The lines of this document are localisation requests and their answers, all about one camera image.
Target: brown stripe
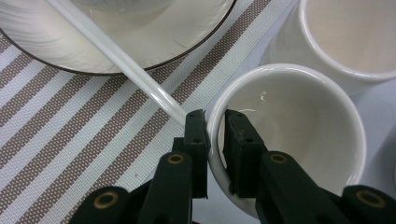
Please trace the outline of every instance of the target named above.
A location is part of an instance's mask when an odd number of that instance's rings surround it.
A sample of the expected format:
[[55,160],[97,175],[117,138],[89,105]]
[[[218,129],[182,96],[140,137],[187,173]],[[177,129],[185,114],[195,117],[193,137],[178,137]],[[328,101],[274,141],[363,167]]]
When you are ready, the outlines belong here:
[[113,77],[108,80],[90,101],[73,118],[67,121],[44,148],[8,183],[0,192],[0,198],[5,202],[0,203],[0,213],[3,213],[30,185],[125,81],[125,77]]
[[31,63],[32,60],[32,58],[22,53],[12,61],[12,63],[0,71],[0,90],[3,89],[12,78],[19,74],[23,68]]
[[0,54],[6,51],[10,46],[11,44],[4,37],[0,37]]
[[29,81],[11,100],[0,108],[0,128],[3,127],[26,103],[28,103],[59,70],[46,66]]
[[89,80],[75,76],[70,79],[0,150],[0,169],[18,153],[37,132],[72,98]]
[[[216,44],[216,46],[193,70],[189,77],[186,78],[186,80],[184,80],[172,94],[178,102],[183,103],[188,96],[195,91],[196,87],[202,83],[208,73],[215,67],[225,53],[228,52],[235,41],[242,33],[245,32],[246,28],[262,12],[269,2],[269,0],[256,0],[247,8],[219,43]],[[169,117],[159,109],[140,130],[133,141],[121,152],[111,165],[107,167],[105,172],[99,177],[90,190],[88,190],[86,195],[101,187],[114,185],[168,120]],[[62,223],[67,223],[68,220],[70,220],[78,206],[79,204],[76,204],[76,206],[63,219]]]
[[[175,63],[157,69],[153,72],[152,77],[158,83],[163,83],[183,60],[184,57]],[[141,90],[136,91],[46,191],[40,195],[28,211],[23,214],[19,223],[37,223],[90,166],[147,99],[147,95]]]

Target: brass screw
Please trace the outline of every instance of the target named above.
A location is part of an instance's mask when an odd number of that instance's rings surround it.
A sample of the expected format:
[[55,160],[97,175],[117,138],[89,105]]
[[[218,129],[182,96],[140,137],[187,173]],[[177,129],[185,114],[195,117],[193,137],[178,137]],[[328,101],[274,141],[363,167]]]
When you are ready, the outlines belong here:
[[179,154],[174,154],[168,157],[168,162],[172,164],[180,164],[184,161],[184,157]]
[[361,201],[362,203],[365,203],[369,206],[372,206],[374,208],[384,208],[387,206],[385,203],[385,200],[377,195],[376,193],[371,192],[368,189],[365,190],[359,190],[356,192],[356,197]]
[[[105,197],[111,197],[109,202],[103,202]],[[106,209],[113,206],[119,200],[119,194],[114,191],[108,191],[97,196],[93,201],[93,206],[97,209]]]
[[279,164],[283,164],[288,162],[288,158],[286,158],[284,155],[281,154],[272,154],[270,156],[271,161],[279,163]]

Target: white ceramic cup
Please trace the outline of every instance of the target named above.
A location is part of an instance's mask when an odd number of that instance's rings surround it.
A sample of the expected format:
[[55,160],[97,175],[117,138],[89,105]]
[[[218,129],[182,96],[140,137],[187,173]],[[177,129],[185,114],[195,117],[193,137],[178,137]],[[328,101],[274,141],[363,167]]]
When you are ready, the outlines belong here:
[[229,191],[221,160],[226,109],[247,115],[269,150],[290,154],[322,188],[340,195],[361,179],[364,129],[347,94],[321,73],[295,64],[269,64],[242,75],[222,93],[207,123],[211,170],[227,197],[257,217],[254,200]]
[[73,0],[94,10],[109,13],[146,12],[160,9],[174,0]]
[[349,95],[396,78],[396,1],[300,0],[262,64],[296,63]]

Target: white mug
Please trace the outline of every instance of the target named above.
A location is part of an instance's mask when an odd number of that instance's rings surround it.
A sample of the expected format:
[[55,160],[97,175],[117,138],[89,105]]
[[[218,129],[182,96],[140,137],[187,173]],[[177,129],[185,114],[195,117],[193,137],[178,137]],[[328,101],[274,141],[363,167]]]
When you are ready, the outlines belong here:
[[73,0],[83,6],[109,13],[146,12],[160,9],[174,0]]
[[396,78],[396,1],[300,0],[262,64],[296,63],[349,95]]
[[207,123],[209,163],[220,188],[248,214],[252,199],[229,191],[221,160],[226,109],[247,115],[269,150],[290,154],[322,188],[341,195],[358,184],[366,157],[360,116],[348,95],[321,73],[295,64],[268,64],[242,75],[221,94]]

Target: striped placemat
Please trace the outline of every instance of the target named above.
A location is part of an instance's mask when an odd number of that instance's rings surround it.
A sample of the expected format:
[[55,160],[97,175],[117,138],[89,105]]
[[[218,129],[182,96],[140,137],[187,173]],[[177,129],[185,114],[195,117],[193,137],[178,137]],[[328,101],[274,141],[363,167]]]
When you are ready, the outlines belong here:
[[[205,108],[291,0],[238,0],[198,49],[151,74]],[[0,223],[67,223],[95,189],[132,190],[183,129],[125,77],[40,63],[0,35]]]

